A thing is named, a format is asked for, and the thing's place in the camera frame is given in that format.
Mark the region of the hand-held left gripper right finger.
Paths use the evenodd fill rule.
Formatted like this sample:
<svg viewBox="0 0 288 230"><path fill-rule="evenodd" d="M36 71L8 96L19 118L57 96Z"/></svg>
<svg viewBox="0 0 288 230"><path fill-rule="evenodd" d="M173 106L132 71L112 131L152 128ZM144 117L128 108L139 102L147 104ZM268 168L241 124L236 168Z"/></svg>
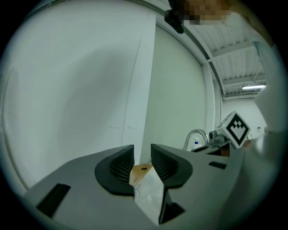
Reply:
<svg viewBox="0 0 288 230"><path fill-rule="evenodd" d="M151 160L164 184L160 225L219 225L237 181L244 151L229 156L151 144Z"/></svg>

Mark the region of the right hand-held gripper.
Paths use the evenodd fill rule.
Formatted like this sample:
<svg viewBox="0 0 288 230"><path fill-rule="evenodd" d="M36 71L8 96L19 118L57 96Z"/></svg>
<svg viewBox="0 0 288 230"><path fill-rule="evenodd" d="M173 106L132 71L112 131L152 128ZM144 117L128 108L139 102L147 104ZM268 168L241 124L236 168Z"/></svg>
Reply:
<svg viewBox="0 0 288 230"><path fill-rule="evenodd" d="M250 127L242 117L233 111L207 135L204 145L194 144L191 152L207 155L230 155L232 150L241 148L250 132Z"/></svg>

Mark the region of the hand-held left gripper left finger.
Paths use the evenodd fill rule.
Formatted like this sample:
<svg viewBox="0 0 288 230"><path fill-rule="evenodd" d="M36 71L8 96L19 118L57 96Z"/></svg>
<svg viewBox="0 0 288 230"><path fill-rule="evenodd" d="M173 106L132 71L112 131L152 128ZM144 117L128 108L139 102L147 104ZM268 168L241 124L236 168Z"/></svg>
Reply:
<svg viewBox="0 0 288 230"><path fill-rule="evenodd" d="M134 146L68 161L25 194L46 227L154 227L137 206L130 173Z"/></svg>

